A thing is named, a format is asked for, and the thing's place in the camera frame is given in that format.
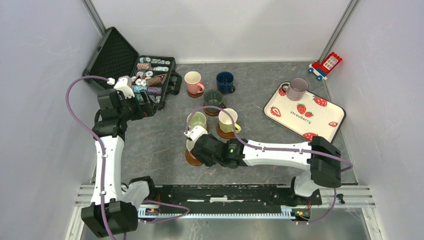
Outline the dark brown coaster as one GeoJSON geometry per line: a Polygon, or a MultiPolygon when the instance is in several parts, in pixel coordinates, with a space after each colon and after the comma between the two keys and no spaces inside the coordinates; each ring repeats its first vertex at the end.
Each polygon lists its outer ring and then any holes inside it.
{"type": "Polygon", "coordinates": [[[199,97],[201,97],[203,95],[203,92],[193,94],[193,93],[189,92],[188,90],[186,91],[186,93],[191,98],[199,98],[199,97]]]}

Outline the dark blue mug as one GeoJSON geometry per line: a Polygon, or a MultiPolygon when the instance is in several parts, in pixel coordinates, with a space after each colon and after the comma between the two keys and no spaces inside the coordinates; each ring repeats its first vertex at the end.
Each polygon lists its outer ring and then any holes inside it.
{"type": "Polygon", "coordinates": [[[218,88],[232,87],[234,86],[234,80],[235,80],[234,75],[228,71],[222,71],[216,75],[216,85],[218,88]]]}

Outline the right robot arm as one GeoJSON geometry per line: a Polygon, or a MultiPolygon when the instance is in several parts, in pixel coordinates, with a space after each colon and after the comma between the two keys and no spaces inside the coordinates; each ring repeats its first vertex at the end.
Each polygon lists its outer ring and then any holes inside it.
{"type": "Polygon", "coordinates": [[[342,165],[338,148],[321,136],[294,144],[262,143],[247,139],[226,142],[212,134],[203,134],[186,141],[189,152],[201,164],[225,168],[259,165],[283,166],[302,170],[294,177],[289,199],[302,204],[318,188],[339,188],[342,185],[342,165]]]}

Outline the grooved wooden coaster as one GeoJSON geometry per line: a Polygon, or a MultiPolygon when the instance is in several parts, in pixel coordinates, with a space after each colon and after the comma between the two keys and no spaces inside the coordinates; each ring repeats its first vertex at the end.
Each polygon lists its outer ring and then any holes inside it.
{"type": "Polygon", "coordinates": [[[216,106],[204,106],[203,107],[203,111],[206,115],[211,116],[211,117],[216,117],[220,114],[222,108],[221,107],[216,107],[216,106]]]}

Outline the mauve mug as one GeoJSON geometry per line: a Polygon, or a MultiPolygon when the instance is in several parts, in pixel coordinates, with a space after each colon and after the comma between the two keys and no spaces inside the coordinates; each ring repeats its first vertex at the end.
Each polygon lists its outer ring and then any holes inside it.
{"type": "Polygon", "coordinates": [[[290,82],[281,85],[281,90],[291,101],[300,101],[309,88],[308,82],[303,78],[293,78],[290,82]]]}

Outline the light green mug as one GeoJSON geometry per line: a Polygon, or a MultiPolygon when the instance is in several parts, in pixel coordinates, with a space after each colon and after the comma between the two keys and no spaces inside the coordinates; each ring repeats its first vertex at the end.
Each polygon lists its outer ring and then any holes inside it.
{"type": "Polygon", "coordinates": [[[186,121],[188,122],[188,125],[204,125],[207,124],[207,117],[204,113],[202,112],[195,112],[194,114],[190,114],[187,118],[186,121]]]}

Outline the cream pink mug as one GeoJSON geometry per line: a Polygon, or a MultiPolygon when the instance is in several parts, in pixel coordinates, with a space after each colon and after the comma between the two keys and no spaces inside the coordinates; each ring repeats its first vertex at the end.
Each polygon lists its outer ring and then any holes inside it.
{"type": "Polygon", "coordinates": [[[196,142],[194,140],[187,140],[186,141],[186,148],[190,152],[195,147],[196,142]]]}

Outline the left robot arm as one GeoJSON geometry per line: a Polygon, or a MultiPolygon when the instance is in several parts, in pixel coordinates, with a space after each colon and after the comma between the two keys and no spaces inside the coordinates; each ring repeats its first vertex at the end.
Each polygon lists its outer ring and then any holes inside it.
{"type": "Polygon", "coordinates": [[[143,118],[134,95],[111,88],[97,95],[99,111],[95,133],[96,180],[90,205],[81,210],[81,219],[98,238],[135,231],[138,208],[153,203],[157,190],[150,176],[138,177],[122,191],[121,161],[127,122],[143,118]]]}

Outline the dark green mug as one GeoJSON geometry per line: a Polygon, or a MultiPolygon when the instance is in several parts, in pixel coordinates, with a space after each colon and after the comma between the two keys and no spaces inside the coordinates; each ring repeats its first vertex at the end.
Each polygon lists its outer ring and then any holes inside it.
{"type": "Polygon", "coordinates": [[[203,105],[204,106],[215,106],[222,109],[226,108],[223,102],[223,94],[216,89],[209,89],[203,94],[203,105]]]}

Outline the yellow mug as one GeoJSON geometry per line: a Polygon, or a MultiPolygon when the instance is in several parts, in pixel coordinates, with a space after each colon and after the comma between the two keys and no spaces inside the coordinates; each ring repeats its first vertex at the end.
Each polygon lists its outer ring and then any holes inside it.
{"type": "Polygon", "coordinates": [[[224,109],[228,114],[224,111],[220,111],[218,115],[219,120],[219,128],[223,133],[240,133],[242,130],[241,126],[237,123],[238,113],[232,108],[224,109]]]}

